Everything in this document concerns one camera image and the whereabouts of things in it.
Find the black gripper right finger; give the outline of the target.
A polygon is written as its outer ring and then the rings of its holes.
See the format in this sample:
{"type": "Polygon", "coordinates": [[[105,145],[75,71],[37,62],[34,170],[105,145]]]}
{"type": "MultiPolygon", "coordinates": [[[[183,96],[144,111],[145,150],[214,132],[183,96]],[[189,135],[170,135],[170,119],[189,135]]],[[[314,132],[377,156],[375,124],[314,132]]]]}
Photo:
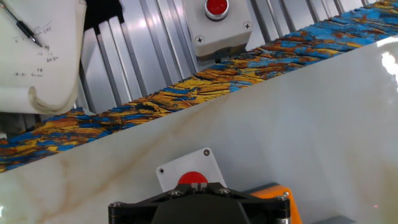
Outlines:
{"type": "Polygon", "coordinates": [[[275,183],[245,192],[202,183],[198,191],[201,223],[290,223],[290,193],[275,183]]]}

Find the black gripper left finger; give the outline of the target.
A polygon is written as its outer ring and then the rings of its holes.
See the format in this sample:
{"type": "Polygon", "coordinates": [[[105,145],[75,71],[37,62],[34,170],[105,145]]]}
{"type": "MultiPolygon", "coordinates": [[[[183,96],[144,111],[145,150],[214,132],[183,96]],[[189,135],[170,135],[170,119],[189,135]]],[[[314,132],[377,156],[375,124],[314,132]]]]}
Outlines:
{"type": "Polygon", "coordinates": [[[133,223],[137,217],[153,217],[165,202],[195,193],[199,183],[178,184],[174,189],[137,203],[113,202],[108,205],[108,223],[133,223]]]}

